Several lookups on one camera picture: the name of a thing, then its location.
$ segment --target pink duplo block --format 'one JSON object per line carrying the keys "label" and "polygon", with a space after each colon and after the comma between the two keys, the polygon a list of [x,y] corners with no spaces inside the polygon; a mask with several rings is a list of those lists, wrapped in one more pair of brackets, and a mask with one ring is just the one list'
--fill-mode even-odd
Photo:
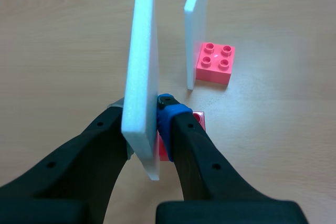
{"label": "pink duplo block", "polygon": [[[197,119],[199,124],[202,126],[202,128],[205,130],[205,117],[203,111],[193,111],[194,117]],[[164,147],[163,141],[159,135],[159,133],[156,133],[156,138],[159,141],[159,155],[160,155],[160,161],[169,161],[166,148]]]}
{"label": "pink duplo block", "polygon": [[203,43],[199,53],[196,79],[229,84],[235,48],[229,45]]}

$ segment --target wood grain surface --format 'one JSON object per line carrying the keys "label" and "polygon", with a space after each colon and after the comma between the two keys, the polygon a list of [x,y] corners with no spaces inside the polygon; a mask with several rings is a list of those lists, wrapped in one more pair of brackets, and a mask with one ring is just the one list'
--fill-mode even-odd
{"label": "wood grain surface", "polygon": [[[217,148],[254,187],[336,222],[336,0],[209,0],[206,39],[236,47],[227,88],[186,90],[185,0],[156,0],[160,91],[205,111]],[[134,0],[0,0],[0,184],[121,98]],[[176,170],[149,181],[137,157],[105,223],[154,223],[182,199]]]}

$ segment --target white foam board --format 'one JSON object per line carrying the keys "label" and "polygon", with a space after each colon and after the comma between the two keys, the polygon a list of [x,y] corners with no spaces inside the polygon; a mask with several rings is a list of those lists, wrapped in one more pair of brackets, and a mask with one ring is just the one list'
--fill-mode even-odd
{"label": "white foam board", "polygon": [[152,180],[159,180],[159,91],[155,0],[135,0],[121,132]]}
{"label": "white foam board", "polygon": [[205,38],[207,0],[186,0],[184,5],[187,88],[194,89],[196,66]]}

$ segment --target wooden table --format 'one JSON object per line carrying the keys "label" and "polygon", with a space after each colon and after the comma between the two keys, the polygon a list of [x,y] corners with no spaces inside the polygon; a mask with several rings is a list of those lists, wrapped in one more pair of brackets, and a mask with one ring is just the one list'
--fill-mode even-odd
{"label": "wooden table", "polygon": [[[186,90],[185,0],[156,0],[160,92],[205,111],[207,132],[263,193],[336,220],[336,1],[209,0],[206,39],[236,47],[228,88]],[[123,96],[134,0],[0,0],[0,184]],[[149,181],[134,156],[106,223],[154,223],[182,199],[176,170]]]}

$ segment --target lego stud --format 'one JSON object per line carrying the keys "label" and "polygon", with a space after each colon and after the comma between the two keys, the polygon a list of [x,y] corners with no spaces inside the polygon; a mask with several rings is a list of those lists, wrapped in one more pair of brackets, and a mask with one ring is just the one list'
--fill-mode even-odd
{"label": "lego stud", "polygon": [[196,118],[196,120],[197,120],[199,123],[201,123],[202,118],[201,118],[201,116],[200,116],[199,114],[194,113],[194,117]]}
{"label": "lego stud", "polygon": [[203,67],[210,67],[210,66],[211,66],[211,58],[208,57],[208,56],[205,56],[205,57],[202,59],[202,66],[203,66]]}
{"label": "lego stud", "polygon": [[224,56],[230,56],[231,53],[232,53],[231,46],[224,46],[222,48],[222,55],[224,55]]}
{"label": "lego stud", "polygon": [[218,67],[220,68],[220,69],[222,69],[222,70],[227,70],[228,68],[229,68],[229,61],[228,60],[221,60],[220,62],[219,62],[219,65],[218,65]]}
{"label": "lego stud", "polygon": [[204,51],[208,54],[212,54],[215,50],[215,45],[213,43],[207,43],[204,47]]}

